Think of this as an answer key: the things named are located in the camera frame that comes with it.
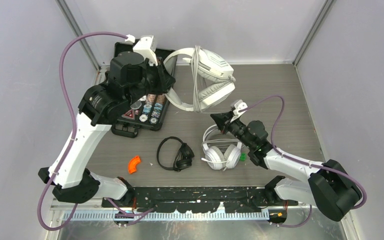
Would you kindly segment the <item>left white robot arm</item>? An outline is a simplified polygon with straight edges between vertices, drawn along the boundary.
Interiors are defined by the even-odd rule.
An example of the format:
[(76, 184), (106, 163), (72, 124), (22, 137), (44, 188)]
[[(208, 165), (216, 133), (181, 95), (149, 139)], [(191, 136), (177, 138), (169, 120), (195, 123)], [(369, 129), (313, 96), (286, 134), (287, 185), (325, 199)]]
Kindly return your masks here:
[(73, 204), (110, 198), (121, 207), (128, 207), (134, 199), (131, 185), (121, 177), (93, 173), (87, 164), (102, 138), (133, 103), (147, 94), (167, 93), (175, 81), (161, 57), (156, 63), (133, 51), (114, 57), (104, 81), (83, 95), (60, 156), (38, 172), (44, 183), (53, 185), (54, 197)]

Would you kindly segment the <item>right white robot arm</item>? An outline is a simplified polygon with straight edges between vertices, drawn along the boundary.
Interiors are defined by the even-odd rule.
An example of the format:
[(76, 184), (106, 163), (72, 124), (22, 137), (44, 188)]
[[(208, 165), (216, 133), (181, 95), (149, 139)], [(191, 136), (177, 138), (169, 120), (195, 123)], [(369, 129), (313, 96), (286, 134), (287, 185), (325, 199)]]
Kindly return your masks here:
[(212, 113), (210, 117), (223, 134), (232, 134), (248, 148), (254, 165), (287, 175), (266, 185), (265, 198), (271, 205), (283, 200), (302, 202), (339, 222), (350, 210), (365, 203), (365, 191), (339, 162), (311, 161), (288, 154), (269, 142), (269, 134), (259, 120), (244, 124), (232, 111)]

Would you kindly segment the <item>white grey headphones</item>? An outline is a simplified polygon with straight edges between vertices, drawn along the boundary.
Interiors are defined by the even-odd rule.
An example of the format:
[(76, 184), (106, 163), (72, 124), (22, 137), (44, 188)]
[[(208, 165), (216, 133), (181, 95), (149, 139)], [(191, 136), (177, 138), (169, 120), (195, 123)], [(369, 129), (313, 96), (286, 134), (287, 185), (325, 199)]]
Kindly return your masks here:
[(202, 136), (204, 157), (201, 160), (213, 170), (234, 169), (240, 160), (243, 143), (236, 138), (210, 139), (213, 133), (221, 133), (216, 124), (208, 127)]

